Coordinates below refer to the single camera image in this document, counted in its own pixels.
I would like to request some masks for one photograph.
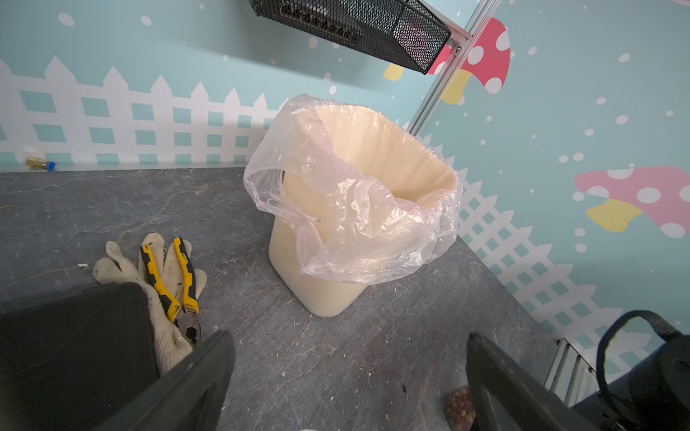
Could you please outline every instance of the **clear plastic bag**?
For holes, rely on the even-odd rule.
[[[455,241],[457,172],[384,115],[306,94],[285,103],[244,171],[261,211],[297,238],[299,271],[377,284]]]

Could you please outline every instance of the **gray countertop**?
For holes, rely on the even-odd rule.
[[[472,331],[544,380],[556,345],[460,239],[340,315],[310,315],[268,261],[273,216],[242,172],[0,174],[0,301],[93,283],[79,264],[109,240],[130,259],[149,232],[190,240],[208,273],[202,331],[229,330],[237,348],[219,430],[448,431],[443,400],[467,383]]]

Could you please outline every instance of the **yellow pliers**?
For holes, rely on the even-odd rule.
[[[145,267],[144,272],[146,273],[148,283],[158,292],[158,297],[161,299],[163,311],[166,313],[168,320],[179,328],[180,332],[192,343],[192,346],[196,346],[198,338],[201,337],[201,326],[197,318],[199,302],[197,301],[197,280],[194,275],[194,267],[192,267],[182,238],[175,238],[171,246],[175,247],[177,260],[184,276],[182,304],[163,284],[156,259],[148,244],[141,246],[141,258],[144,260]]]

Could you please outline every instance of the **black mesh basket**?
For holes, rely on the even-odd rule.
[[[418,0],[249,0],[257,15],[427,73],[451,31]]]

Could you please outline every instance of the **cream trash can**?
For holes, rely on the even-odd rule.
[[[268,255],[317,316],[405,277],[454,242],[457,172],[382,114],[300,96],[252,156],[245,186],[276,214]]]

